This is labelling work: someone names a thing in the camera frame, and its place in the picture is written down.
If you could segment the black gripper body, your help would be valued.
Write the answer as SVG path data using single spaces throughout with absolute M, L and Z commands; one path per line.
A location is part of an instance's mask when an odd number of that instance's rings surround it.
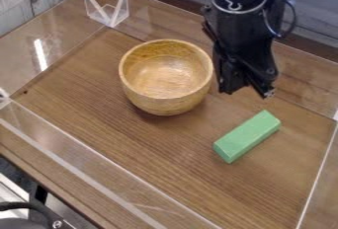
M 201 7 L 203 30 L 212 40 L 212 51 L 240 63 L 248 86 L 253 81 L 273 86 L 279 76 L 272 43 L 282 36 L 283 10 L 282 0 L 211 0 Z

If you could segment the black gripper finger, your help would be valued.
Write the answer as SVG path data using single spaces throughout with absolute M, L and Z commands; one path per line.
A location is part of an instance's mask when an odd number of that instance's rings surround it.
M 217 81 L 217 91 L 232 95 L 243 87 L 248 86 L 240 63 L 227 55 L 212 51 L 212 63 Z
M 275 87 L 271 84 L 260 81 L 252 82 L 252 87 L 263 99 L 269 98 L 275 95 Z

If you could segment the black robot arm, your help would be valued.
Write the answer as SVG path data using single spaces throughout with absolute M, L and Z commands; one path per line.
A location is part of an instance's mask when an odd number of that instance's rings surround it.
M 282 25 L 283 13 L 292 9 L 292 0 L 209 0 L 200 8 L 221 93 L 251 86 L 263 98 L 273 94 L 279 71 L 272 43 L 292 31 Z

